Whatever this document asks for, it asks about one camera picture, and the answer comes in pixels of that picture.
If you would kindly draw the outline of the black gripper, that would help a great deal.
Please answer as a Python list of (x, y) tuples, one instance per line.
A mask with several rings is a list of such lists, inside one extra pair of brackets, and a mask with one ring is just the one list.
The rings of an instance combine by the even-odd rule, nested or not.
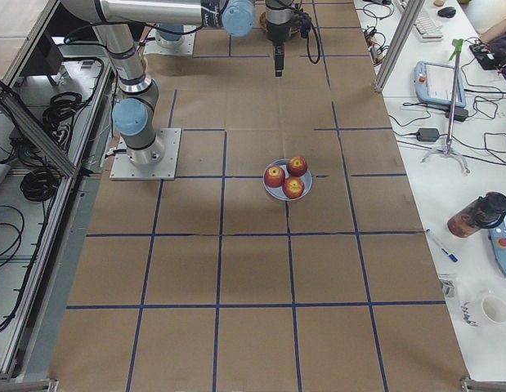
[(284, 43), (273, 42), (273, 58), (275, 65), (275, 76), (282, 77), (284, 74)]

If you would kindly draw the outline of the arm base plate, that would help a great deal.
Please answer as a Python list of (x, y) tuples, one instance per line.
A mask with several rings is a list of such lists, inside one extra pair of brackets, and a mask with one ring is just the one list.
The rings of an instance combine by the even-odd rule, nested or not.
[(154, 35), (154, 41), (149, 41), (143, 53), (145, 55), (161, 55), (176, 57), (191, 57), (195, 48), (195, 34), (177, 36), (177, 40), (166, 40), (158, 32)]
[(134, 150), (120, 138), (110, 171), (111, 180), (175, 180), (181, 128), (160, 128), (148, 149)]

